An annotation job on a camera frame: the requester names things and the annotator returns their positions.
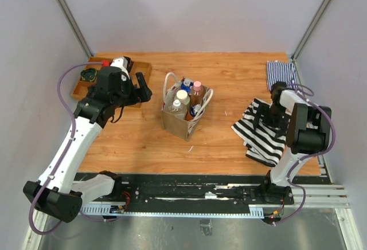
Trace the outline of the black white striped cloth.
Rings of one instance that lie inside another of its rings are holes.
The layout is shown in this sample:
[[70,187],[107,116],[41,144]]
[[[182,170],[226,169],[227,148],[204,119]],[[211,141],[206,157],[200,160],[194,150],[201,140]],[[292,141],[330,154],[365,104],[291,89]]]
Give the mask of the black white striped cloth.
[[255,98],[243,112],[242,118],[231,129],[244,141],[245,156],[268,167],[275,167],[286,148],[286,132],[272,128],[259,120],[254,128],[255,115],[260,105],[269,108],[270,104]]

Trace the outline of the blue white striped cloth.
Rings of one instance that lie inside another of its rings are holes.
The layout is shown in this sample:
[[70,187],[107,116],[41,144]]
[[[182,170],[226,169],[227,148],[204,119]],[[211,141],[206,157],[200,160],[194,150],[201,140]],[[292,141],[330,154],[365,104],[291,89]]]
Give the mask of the blue white striped cloth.
[[267,87],[270,91],[276,82],[284,82],[294,88],[297,84],[295,64],[291,62],[267,61],[266,63]]

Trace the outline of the clear bottle white cap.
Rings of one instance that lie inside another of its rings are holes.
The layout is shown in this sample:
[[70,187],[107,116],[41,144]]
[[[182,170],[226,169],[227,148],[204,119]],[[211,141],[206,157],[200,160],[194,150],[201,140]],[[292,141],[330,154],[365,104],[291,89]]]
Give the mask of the clear bottle white cap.
[[168,112],[179,119],[184,119],[187,113],[187,108],[182,105],[179,100],[174,100],[172,105],[169,105]]

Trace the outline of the clear bottle pink cap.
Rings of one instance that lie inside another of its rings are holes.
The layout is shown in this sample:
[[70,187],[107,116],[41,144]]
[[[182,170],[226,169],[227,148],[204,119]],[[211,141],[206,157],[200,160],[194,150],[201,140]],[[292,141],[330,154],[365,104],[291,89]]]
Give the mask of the clear bottle pink cap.
[[202,98],[204,94],[204,88],[200,81],[195,81],[190,91],[190,106],[202,104]]

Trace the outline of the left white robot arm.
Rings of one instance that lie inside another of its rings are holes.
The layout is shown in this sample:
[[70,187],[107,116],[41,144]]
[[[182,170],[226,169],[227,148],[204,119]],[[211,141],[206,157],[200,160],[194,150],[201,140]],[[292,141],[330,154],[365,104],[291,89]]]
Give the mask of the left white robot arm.
[[115,111],[148,102],[152,91],[143,73],[135,74],[134,85],[130,72],[133,61],[118,57],[111,62],[100,62],[95,84],[88,89],[75,110],[67,104],[71,126],[59,150],[47,169],[36,181],[28,181],[23,193],[31,203],[29,220],[35,210],[62,222],[71,222],[83,205],[106,197],[115,202],[123,195],[122,178],[118,174],[102,171],[97,176],[73,185],[74,177],[87,151],[108,122],[116,122]]

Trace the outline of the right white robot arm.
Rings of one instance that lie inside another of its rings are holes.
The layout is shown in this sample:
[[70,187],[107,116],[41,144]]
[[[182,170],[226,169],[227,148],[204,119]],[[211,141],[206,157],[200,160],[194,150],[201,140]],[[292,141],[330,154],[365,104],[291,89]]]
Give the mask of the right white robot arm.
[[335,142],[330,107],[313,103],[281,81],[272,86],[271,99],[270,107],[260,110],[263,123],[277,134],[285,133],[287,149],[260,186],[260,198],[266,204],[287,198],[292,180],[305,162],[328,152]]

